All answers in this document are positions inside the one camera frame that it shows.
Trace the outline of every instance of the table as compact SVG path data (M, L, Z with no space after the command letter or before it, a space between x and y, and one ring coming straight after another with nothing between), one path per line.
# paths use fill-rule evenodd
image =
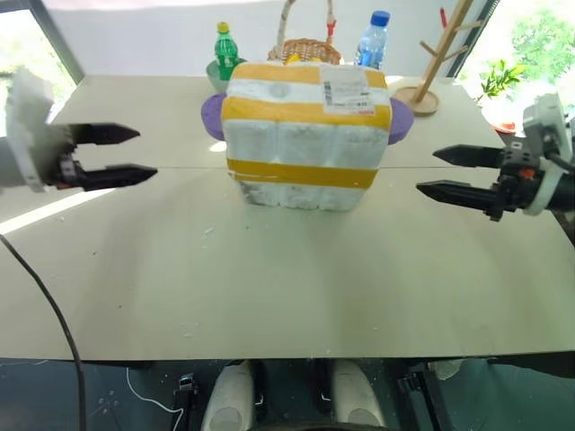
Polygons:
M157 104L136 111L127 96L138 86ZM429 156L465 136L500 145L461 91L436 84L438 115L388 149L356 210L329 213L243 203L199 126L207 81L90 78L57 120L116 120L144 137L90 159L87 148L84 164L117 158L159 173L8 237L45 279L86 360L574 349L575 252L553 216L495 224L414 187L495 178ZM441 127L445 117L453 127ZM5 250L0 272L0 356L69 358L52 311Z

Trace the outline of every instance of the basket handle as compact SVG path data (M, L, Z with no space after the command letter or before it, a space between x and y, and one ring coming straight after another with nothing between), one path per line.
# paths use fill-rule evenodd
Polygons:
M286 0L284 8L281 11L281 18L279 20L278 30L278 43L274 48L275 57L282 58L284 51L284 41L286 40L286 23L288 21L289 10L296 0ZM336 23L335 15L333 14L333 0L327 0L327 38L325 43L331 45L333 43L333 32L335 31Z

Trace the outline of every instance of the bottle cap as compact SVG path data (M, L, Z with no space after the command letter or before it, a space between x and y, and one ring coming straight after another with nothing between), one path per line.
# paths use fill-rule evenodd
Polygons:
M372 25L376 25L377 27L385 27L389 22L389 17L391 15L389 12L386 11L375 11L371 15L371 23Z
M218 33L228 33L230 31L230 26L227 22L219 22L217 24Z

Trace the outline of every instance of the white foam box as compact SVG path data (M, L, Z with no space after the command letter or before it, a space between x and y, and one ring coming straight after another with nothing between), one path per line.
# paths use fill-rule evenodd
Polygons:
M222 109L230 174L253 204L350 210L376 176L391 115L374 69L243 63Z

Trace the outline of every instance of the black cable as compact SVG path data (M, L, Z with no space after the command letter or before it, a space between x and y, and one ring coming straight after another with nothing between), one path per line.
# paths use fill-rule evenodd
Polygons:
M565 171L575 172L575 165L563 160L557 153L549 153L545 156Z
M66 341L68 342L68 346L70 346L70 350L72 350L72 356L74 357L75 374L78 381L78 416L79 416L78 421L80 423L80 431L86 431L87 428L86 386L84 381L84 370L82 368L82 360L80 359L78 348L75 346L74 338L70 333L70 329L68 328L66 319L64 319L64 315L60 311L58 304L56 303L56 301L54 301L54 298L46 288L46 285L44 285L44 282L41 280L40 276L36 274L36 271L34 271L31 268L31 266L28 265L28 262L24 260L24 258L20 255L20 253L16 251L16 249L12 246L12 244L9 243L8 240L2 234L0 234L0 241L6 246L6 249L8 249L8 251L12 253L12 255L16 258L16 260L20 262L20 264L24 267L24 269L26 269L28 274L30 274L31 277L34 279L34 281L38 284L40 291L46 297L47 301L52 307L52 310L54 310L54 313L56 314L58 321L60 322L60 326L64 331L64 336L66 337Z

